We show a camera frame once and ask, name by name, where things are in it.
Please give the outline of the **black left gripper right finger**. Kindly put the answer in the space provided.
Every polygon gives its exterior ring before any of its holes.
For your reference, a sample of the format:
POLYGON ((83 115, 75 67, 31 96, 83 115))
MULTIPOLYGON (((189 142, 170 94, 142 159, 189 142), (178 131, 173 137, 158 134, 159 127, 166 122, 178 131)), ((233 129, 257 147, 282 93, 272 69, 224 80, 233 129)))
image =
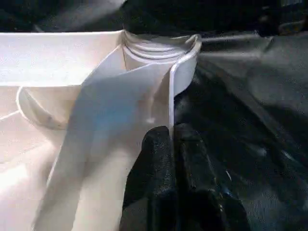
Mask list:
POLYGON ((248 231, 246 211, 225 169, 188 124, 174 127, 183 231, 248 231))

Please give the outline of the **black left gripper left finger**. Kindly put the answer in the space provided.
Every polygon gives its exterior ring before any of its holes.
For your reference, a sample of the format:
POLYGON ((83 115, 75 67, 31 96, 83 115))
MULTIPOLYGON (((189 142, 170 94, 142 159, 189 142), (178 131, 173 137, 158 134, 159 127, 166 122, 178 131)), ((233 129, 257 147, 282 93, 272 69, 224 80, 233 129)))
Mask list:
POLYGON ((178 189, 169 130, 149 130, 130 170, 122 206, 124 231, 176 231, 178 189))

